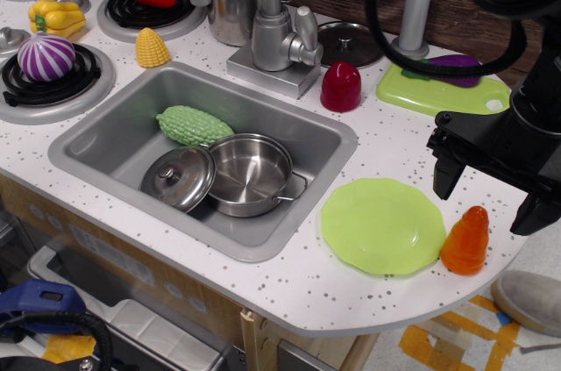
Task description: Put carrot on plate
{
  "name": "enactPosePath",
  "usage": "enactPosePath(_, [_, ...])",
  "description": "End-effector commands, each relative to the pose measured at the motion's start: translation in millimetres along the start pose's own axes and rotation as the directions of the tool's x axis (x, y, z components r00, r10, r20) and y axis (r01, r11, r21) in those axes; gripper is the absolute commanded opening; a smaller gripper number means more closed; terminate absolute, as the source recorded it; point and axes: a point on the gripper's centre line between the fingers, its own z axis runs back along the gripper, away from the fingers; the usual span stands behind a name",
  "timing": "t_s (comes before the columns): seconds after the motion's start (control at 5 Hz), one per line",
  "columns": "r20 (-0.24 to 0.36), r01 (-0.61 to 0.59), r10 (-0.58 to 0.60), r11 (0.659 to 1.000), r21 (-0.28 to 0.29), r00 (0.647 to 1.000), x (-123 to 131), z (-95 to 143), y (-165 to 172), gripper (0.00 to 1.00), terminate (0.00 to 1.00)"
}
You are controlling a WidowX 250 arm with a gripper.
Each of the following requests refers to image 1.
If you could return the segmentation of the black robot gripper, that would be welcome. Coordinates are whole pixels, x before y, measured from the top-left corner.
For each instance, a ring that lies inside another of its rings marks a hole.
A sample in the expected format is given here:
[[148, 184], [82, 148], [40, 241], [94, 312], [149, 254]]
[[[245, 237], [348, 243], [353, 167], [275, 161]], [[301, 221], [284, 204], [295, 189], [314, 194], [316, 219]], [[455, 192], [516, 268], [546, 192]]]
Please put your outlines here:
[[427, 147], [437, 158], [433, 190], [447, 200], [466, 166], [529, 195], [510, 231], [529, 236], [560, 219], [560, 135], [536, 129], [513, 111], [476, 115], [443, 111]]

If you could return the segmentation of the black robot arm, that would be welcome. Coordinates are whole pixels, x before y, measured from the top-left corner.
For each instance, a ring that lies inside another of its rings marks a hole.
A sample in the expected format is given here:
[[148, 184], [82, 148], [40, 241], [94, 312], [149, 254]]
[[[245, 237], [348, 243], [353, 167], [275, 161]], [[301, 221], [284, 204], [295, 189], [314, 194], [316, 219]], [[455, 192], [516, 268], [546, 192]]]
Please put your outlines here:
[[560, 0], [473, 0], [498, 18], [543, 26], [541, 52], [493, 115], [442, 111], [428, 146], [437, 157], [433, 189], [450, 196], [465, 167], [524, 192], [510, 231], [521, 236], [560, 219]]

